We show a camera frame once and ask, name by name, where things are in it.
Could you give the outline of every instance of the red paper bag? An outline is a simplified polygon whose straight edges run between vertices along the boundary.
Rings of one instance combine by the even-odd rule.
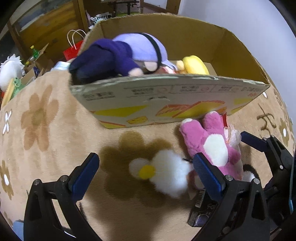
[[[71,42],[70,42],[70,40],[69,40],[69,33],[71,32],[71,31],[74,31],[74,33],[72,34],[72,43],[73,43],[73,45],[71,44]],[[79,29],[79,30],[70,30],[68,33],[67,33],[67,39],[68,39],[68,42],[69,42],[69,44],[71,45],[71,47],[70,48],[68,48],[68,49],[66,49],[64,52],[63,52],[63,54],[64,54],[64,56],[65,56],[65,58],[66,58],[66,61],[68,61],[68,60],[70,60],[70,59],[73,59],[73,58],[76,58],[77,57],[77,54],[78,54],[78,52],[79,52],[79,50],[80,50],[80,47],[81,47],[81,45],[82,45],[82,43],[83,43],[83,40],[81,40],[81,41],[79,41],[78,43],[74,43],[74,34],[75,33],[78,33],[81,37],[83,37],[78,31],[82,31],[85,35],[86,35],[86,33],[83,31],[83,30],[81,30],[81,29]]]

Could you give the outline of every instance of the black headband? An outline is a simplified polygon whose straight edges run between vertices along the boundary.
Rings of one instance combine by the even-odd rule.
[[[157,56],[157,69],[158,70],[160,67],[161,67],[161,52],[160,52],[160,49],[159,49],[159,46],[158,44],[156,43],[156,41],[148,34],[145,34],[145,33],[136,33],[136,34],[141,34],[143,36],[145,36],[149,41],[150,43],[152,44],[152,46],[154,47],[155,49],[155,52],[156,52],[156,56]]]

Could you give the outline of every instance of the blue gripper pad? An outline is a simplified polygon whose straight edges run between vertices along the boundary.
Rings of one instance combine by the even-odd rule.
[[[262,140],[246,131],[241,133],[241,137],[243,143],[255,148],[256,150],[260,152],[268,151],[267,142],[265,140]]]
[[[68,188],[72,192],[72,200],[81,200],[99,168],[99,156],[90,153],[81,166],[76,167],[70,175]]]
[[[225,189],[222,172],[216,166],[213,166],[202,153],[194,155],[193,167],[210,198],[216,202],[221,201]]]

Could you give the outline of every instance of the green bottle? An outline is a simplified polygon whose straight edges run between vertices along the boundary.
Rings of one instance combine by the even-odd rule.
[[[31,50],[33,50],[34,59],[37,59],[39,56],[39,51],[35,49],[34,45],[31,46]]]

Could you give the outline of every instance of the yellow toy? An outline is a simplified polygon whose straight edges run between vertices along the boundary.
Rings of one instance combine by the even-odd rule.
[[[184,57],[183,61],[178,60],[176,65],[180,74],[209,75],[209,71],[207,70],[207,67],[205,66],[203,61],[195,55]]]

